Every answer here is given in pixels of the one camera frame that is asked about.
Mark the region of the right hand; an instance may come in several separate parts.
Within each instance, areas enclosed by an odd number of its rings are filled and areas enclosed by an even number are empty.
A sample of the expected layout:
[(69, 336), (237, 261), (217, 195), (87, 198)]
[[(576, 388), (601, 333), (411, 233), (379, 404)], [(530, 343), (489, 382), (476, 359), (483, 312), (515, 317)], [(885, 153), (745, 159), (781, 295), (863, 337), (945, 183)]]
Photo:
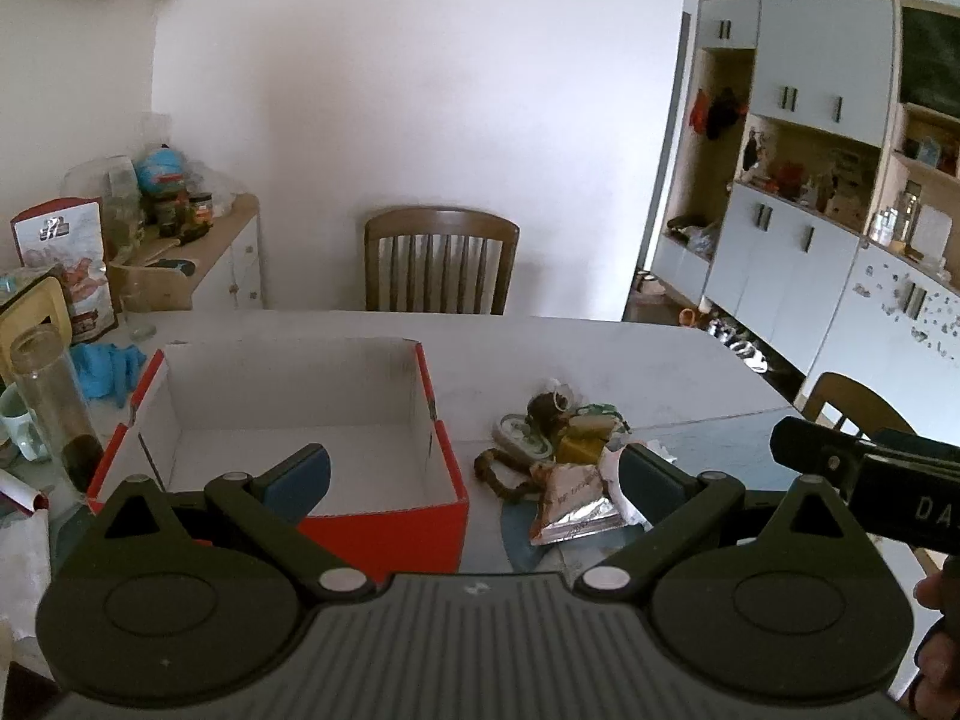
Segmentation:
[[(944, 587), (942, 571), (924, 578), (914, 587), (919, 605), (932, 611), (944, 611), (947, 600), (957, 598), (958, 590)], [(918, 670), (901, 705), (914, 718), (952, 720), (958, 717), (958, 640), (937, 622), (929, 629), (914, 654)]]

